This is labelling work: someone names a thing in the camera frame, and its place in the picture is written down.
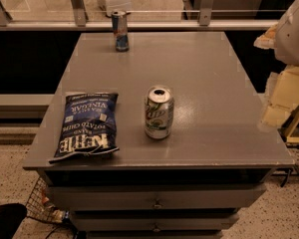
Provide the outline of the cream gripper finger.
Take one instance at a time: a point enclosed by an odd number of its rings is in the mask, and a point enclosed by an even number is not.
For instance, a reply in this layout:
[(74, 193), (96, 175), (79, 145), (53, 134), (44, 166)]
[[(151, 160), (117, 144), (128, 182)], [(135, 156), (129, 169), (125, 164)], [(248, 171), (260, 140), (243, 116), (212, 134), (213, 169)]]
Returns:
[(264, 34), (257, 37), (253, 46), (259, 49), (274, 49), (276, 47), (276, 31), (277, 25), (271, 26)]

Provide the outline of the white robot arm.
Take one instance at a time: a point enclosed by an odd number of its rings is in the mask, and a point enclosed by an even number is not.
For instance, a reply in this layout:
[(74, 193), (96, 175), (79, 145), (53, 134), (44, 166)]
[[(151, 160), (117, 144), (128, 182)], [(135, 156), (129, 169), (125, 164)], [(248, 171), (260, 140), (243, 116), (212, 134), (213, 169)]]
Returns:
[(256, 48), (273, 49), (275, 58), (299, 66), (299, 0), (295, 0), (276, 25), (254, 41)]

